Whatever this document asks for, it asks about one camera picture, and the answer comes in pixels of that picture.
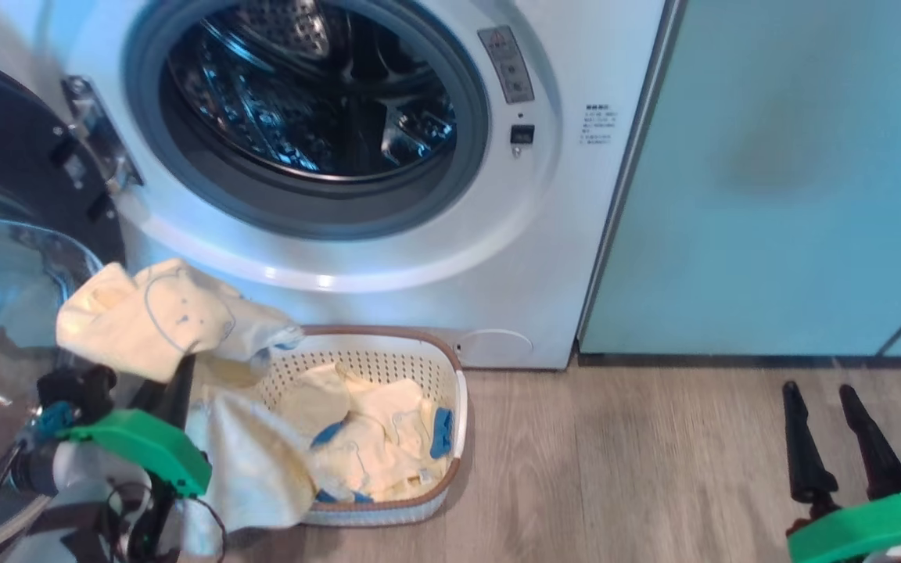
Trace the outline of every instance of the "green plastic bracket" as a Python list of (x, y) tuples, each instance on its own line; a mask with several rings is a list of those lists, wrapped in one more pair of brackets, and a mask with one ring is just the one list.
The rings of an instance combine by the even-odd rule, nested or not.
[(793, 563), (835, 563), (901, 545), (901, 493), (837, 510), (788, 538)]
[(210, 463), (190, 438), (174, 425), (144, 411), (113, 411), (96, 424), (65, 429), (58, 438), (99, 444), (139, 464), (183, 497), (202, 496), (210, 484)]

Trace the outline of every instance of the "metal hinge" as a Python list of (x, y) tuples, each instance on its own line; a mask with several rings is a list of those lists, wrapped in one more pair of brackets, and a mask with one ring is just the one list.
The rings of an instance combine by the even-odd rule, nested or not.
[(110, 121), (95, 89), (84, 76), (69, 76), (62, 80), (65, 99), (75, 121), (68, 125), (72, 133), (89, 149), (106, 189), (113, 193), (131, 186), (142, 185), (135, 163), (127, 153), (116, 129)]

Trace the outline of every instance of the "front-loading washing machine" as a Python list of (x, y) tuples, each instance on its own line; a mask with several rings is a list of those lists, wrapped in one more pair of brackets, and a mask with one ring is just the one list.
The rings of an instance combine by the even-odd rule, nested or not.
[(562, 368), (662, 5), (0, 0), (0, 80), (60, 116), (37, 134), (68, 178), (0, 189), (119, 222), (132, 270), (183, 256), (305, 324)]

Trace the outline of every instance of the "brown basket rim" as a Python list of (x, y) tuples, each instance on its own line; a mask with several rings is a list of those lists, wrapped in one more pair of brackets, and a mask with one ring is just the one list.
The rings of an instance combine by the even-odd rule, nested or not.
[[(443, 355), (447, 356), (447, 360), (450, 361), (450, 365), (454, 368), (455, 373), (461, 373), (462, 371), (464, 371), (461, 367), (461, 361), (458, 360), (458, 357), (454, 355), (454, 350), (451, 349), (450, 345), (447, 345), (446, 342), (441, 341), (441, 339), (438, 339), (436, 336), (428, 334), (428, 332), (416, 331), (416, 329), (414, 328), (354, 327), (353, 325), (307, 325), (307, 327), (303, 328), (304, 334), (309, 336), (367, 335), (394, 336), (394, 338), (400, 339), (416, 339), (416, 341), (430, 343), (430, 345), (434, 345), (437, 349), (440, 349), (440, 352), (443, 352)], [(369, 504), (316, 502), (311, 505), (311, 510), (314, 512), (378, 512), (415, 508), (433, 501), (433, 499), (436, 499), (436, 497), (443, 494), (444, 491), (447, 491), (447, 488), (451, 487), (451, 482), (454, 481), (454, 477), (457, 476), (458, 469), (461, 469), (461, 458), (454, 457), (454, 459), (450, 460), (450, 466), (447, 467), (447, 473), (443, 474), (443, 479), (440, 479), (440, 483), (437, 483), (436, 487), (430, 489), (429, 492), (426, 493), (426, 495), (415, 497), (415, 499)]]

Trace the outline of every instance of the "white plastic basket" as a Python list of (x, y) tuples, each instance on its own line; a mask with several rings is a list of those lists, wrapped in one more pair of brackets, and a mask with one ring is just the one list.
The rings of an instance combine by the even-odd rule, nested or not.
[(410, 378), (426, 399), (454, 413), (451, 460), (440, 483), (415, 499), (373, 504), (312, 505), (305, 524), (318, 526), (393, 526), (426, 520), (443, 505), (461, 466), (468, 428), (468, 387), (451, 347), (425, 332), (385, 327), (305, 327), (307, 337), (296, 350), (273, 350), (269, 373), (258, 396), (275, 409), (297, 375), (322, 364), (342, 361), (368, 381)]

